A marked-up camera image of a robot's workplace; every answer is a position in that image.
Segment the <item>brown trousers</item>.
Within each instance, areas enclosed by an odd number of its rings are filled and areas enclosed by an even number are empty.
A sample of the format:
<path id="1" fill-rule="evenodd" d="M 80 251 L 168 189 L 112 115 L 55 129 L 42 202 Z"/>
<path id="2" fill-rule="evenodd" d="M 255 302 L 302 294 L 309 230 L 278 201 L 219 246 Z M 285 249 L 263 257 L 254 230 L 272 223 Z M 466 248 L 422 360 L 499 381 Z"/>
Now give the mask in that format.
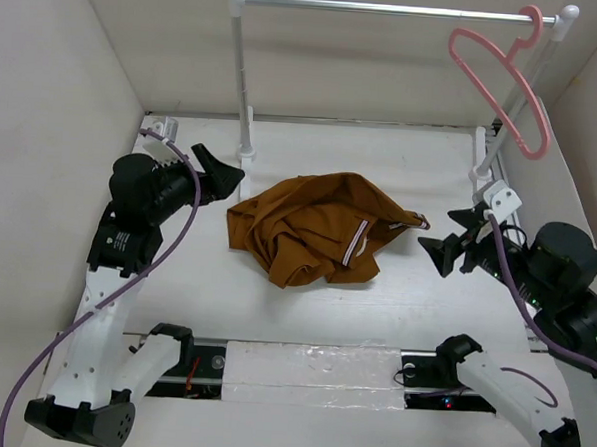
<path id="1" fill-rule="evenodd" d="M 291 178 L 227 211 L 229 247 L 252 254 L 281 289 L 366 283 L 379 274 L 376 252 L 429 227 L 353 172 Z"/>

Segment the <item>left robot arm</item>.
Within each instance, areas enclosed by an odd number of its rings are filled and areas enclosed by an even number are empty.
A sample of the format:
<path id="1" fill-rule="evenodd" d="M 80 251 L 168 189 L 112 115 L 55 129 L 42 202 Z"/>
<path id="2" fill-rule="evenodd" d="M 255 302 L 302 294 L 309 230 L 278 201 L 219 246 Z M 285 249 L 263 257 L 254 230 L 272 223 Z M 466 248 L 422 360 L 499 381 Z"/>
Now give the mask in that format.
<path id="1" fill-rule="evenodd" d="M 25 422 L 54 439 L 122 447 L 133 430 L 138 402 L 157 380 L 193 365 L 191 329 L 160 322 L 125 358 L 124 328 L 145 278 L 191 228 L 185 223 L 164 251 L 161 226 L 183 207 L 196 211 L 230 197 L 245 174 L 201 143 L 191 148 L 199 170 L 173 143 L 166 140 L 163 146 L 176 161 L 134 153 L 113 164 L 111 199 L 86 260 L 85 291 L 72 326 L 61 335 L 69 342 L 62 369 L 47 395 L 25 409 Z"/>

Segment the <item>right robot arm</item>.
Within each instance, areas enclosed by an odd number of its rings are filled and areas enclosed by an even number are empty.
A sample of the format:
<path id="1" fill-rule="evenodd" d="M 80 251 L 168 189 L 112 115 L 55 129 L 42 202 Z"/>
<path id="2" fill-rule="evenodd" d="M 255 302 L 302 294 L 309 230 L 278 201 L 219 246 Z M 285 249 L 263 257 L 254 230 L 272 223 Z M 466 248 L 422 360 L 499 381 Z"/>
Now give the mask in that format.
<path id="1" fill-rule="evenodd" d="M 467 334 L 447 338 L 424 365 L 404 371 L 409 386 L 461 387 L 479 395 L 530 447 L 597 447 L 597 248 L 582 229 L 545 223 L 533 241 L 518 244 L 512 228 L 481 203 L 450 211 L 463 227 L 443 240 L 423 237 L 440 276 L 464 261 L 462 273 L 479 268 L 505 286 L 523 317 L 529 350 L 550 356 L 568 392 L 572 416 L 556 397 L 543 401 L 530 386 L 538 379 L 499 365 Z"/>

